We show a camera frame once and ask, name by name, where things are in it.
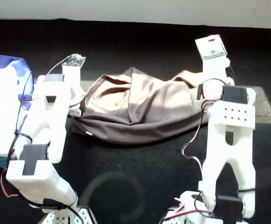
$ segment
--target black carpet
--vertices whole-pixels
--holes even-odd
[[[199,72],[202,61],[194,40],[220,34],[238,84],[257,92],[257,124],[253,163],[257,171],[256,213],[251,224],[271,223],[271,29],[218,28],[142,23],[85,21],[0,21],[0,54],[23,57],[34,76],[45,74],[72,53],[87,57],[82,85],[87,89],[104,73],[121,73],[133,66],[168,80],[182,70]],[[173,198],[197,190],[200,179],[194,161],[181,156],[181,146],[194,130],[155,144],[117,146],[89,136],[68,133],[59,174],[77,191],[82,205],[88,184],[105,172],[122,171],[140,182],[113,179],[91,195],[90,207],[99,224],[126,223],[123,214],[144,203],[139,218],[129,223],[157,224]],[[206,155],[204,127],[188,154],[202,161]],[[218,184],[226,186],[232,173],[225,169]],[[144,196],[136,190],[143,188]],[[36,223],[43,213],[17,198],[5,198],[0,189],[0,223]]]

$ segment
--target blue plastic bag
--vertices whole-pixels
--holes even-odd
[[[22,105],[25,108],[29,109],[31,106],[31,102],[29,100],[32,99],[32,94],[34,92],[33,74],[31,73],[31,70],[29,69],[26,61],[23,58],[0,55],[0,69],[9,66],[14,67],[16,70],[18,99],[21,100],[22,97]]]

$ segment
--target rectangular hole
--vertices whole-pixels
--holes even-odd
[[[233,132],[225,132],[225,141],[228,145],[234,145],[234,133]]]

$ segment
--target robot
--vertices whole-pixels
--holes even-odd
[[[256,93],[251,88],[225,85],[228,78],[224,65],[228,67],[229,62],[218,35],[198,39],[196,44],[203,60],[203,72],[208,73],[210,79],[219,77],[222,84],[212,88],[209,95],[202,94],[195,100],[195,104],[205,105],[202,113],[206,112],[208,117],[207,155],[203,166],[196,157],[184,154],[199,129],[193,140],[182,148],[184,157],[195,159],[200,166],[199,192],[185,191],[180,198],[175,198],[179,208],[168,210],[160,223],[246,224],[244,218],[251,218],[255,212],[252,134]],[[231,143],[226,141],[227,132],[233,135]],[[230,195],[216,189],[216,180],[227,162],[232,166],[238,183],[237,191]]]
[[[200,192],[181,194],[176,199],[180,208],[169,211],[162,223],[245,223],[243,218],[252,217],[255,207],[252,132],[256,94],[253,89],[233,86],[234,80],[227,77],[229,59],[219,35],[198,39],[196,44],[203,60],[203,73],[220,83],[208,92],[202,84],[191,93],[196,99],[194,107],[202,107],[202,115],[207,112],[207,157],[202,166]],[[40,222],[43,224],[97,223],[88,207],[77,207],[77,193],[53,166],[62,159],[67,116],[81,117],[83,113],[85,92],[80,87],[80,69],[84,62],[85,57],[71,55],[59,63],[62,74],[51,74],[53,67],[47,75],[38,77],[33,103],[16,129],[7,167],[2,172],[6,196],[20,196],[32,207],[41,208],[47,213]],[[234,133],[231,146],[225,141],[226,131]],[[226,162],[232,165],[238,180],[237,197],[215,192],[216,179]],[[197,200],[199,195],[203,202]],[[221,208],[229,209],[231,222],[223,216],[217,218]]]

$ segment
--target crumpled fabric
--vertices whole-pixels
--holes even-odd
[[[163,81],[135,68],[103,75],[86,93],[83,115],[73,120],[72,131],[124,145],[180,134],[200,122],[190,90],[206,80],[202,73],[183,71]]]

